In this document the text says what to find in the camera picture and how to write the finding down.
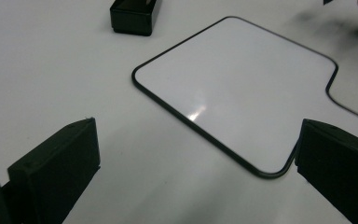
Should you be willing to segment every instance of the white dry-erase board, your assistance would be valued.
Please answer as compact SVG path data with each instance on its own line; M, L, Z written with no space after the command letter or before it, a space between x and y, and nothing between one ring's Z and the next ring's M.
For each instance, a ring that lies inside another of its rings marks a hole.
M132 80L239 164L273 178L292 161L302 119L323 113L336 72L327 57L227 17L138 66Z

